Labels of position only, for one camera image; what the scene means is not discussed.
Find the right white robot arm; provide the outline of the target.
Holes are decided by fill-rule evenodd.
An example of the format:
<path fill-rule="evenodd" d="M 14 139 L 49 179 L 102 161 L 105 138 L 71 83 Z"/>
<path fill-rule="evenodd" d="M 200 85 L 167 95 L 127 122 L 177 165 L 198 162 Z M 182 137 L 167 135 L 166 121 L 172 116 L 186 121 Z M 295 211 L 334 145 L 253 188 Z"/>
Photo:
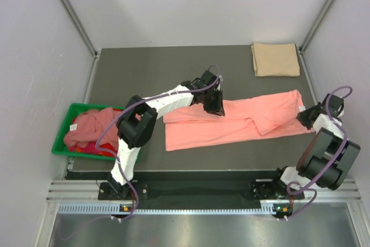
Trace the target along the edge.
<path fill-rule="evenodd" d="M 274 197 L 283 198 L 291 190 L 301 191 L 300 187 L 311 181 L 330 190 L 343 183 L 361 150 L 342 128 L 340 117 L 344 106 L 343 97 L 327 94 L 322 102 L 297 114 L 297 120 L 307 129 L 313 129 L 315 136 L 295 167 L 278 170 L 269 187 Z"/>

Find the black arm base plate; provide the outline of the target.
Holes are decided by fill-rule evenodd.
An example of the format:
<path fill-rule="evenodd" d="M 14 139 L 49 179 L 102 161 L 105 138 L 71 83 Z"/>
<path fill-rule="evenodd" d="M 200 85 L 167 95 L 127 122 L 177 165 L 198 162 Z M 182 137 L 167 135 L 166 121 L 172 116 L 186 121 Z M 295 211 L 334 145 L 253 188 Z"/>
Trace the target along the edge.
<path fill-rule="evenodd" d="M 108 182 L 101 183 L 99 200 L 135 201 L 139 209 L 252 209 L 260 201 L 289 200 L 276 195 L 273 181 L 254 180 L 139 180 L 116 193 Z"/>

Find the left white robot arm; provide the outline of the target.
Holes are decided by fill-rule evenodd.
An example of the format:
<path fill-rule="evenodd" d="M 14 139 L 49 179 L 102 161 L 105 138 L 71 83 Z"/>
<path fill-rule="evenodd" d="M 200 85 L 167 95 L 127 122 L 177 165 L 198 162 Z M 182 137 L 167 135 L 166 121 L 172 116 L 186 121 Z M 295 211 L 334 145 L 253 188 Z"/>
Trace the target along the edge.
<path fill-rule="evenodd" d="M 131 192 L 130 181 L 140 149 L 150 140 L 156 121 L 179 108 L 200 104 L 211 115 L 224 116 L 221 75 L 206 70 L 201 77 L 187 80 L 162 94 L 133 96 L 116 121 L 119 146 L 108 183 L 120 199 Z"/>

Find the salmon pink t shirt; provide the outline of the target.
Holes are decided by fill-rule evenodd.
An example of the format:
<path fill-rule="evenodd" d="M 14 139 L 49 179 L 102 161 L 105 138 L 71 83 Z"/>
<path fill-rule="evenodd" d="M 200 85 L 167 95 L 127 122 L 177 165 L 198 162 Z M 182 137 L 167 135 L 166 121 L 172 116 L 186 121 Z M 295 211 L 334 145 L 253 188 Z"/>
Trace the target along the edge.
<path fill-rule="evenodd" d="M 297 119 L 304 109 L 298 90 L 223 102 L 225 115 L 202 105 L 179 108 L 164 116 L 165 149 L 175 151 L 313 133 Z"/>

